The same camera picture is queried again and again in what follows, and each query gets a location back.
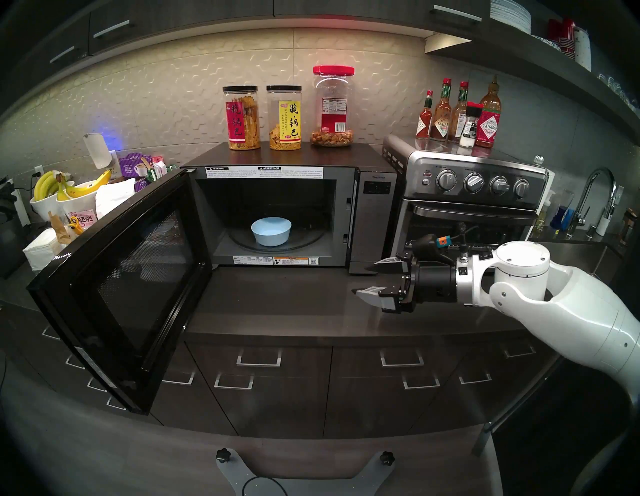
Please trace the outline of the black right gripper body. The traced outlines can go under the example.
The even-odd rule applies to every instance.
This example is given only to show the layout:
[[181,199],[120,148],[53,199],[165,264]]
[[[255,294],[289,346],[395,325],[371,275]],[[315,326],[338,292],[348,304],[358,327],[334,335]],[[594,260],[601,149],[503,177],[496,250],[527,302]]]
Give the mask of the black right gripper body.
[[422,303],[456,303],[456,266],[447,255],[416,256],[402,253],[400,259],[407,264],[398,289],[399,312],[413,312]]

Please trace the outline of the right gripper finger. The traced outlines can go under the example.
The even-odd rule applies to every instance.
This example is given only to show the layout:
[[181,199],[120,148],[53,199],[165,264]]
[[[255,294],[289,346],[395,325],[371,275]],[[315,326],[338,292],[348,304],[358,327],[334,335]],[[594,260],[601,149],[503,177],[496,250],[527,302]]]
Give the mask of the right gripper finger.
[[407,275],[410,273],[410,262],[398,256],[387,257],[368,265],[367,271],[383,275]]
[[353,288],[353,294],[367,305],[376,307],[382,312],[400,313],[397,299],[387,291],[386,287]]

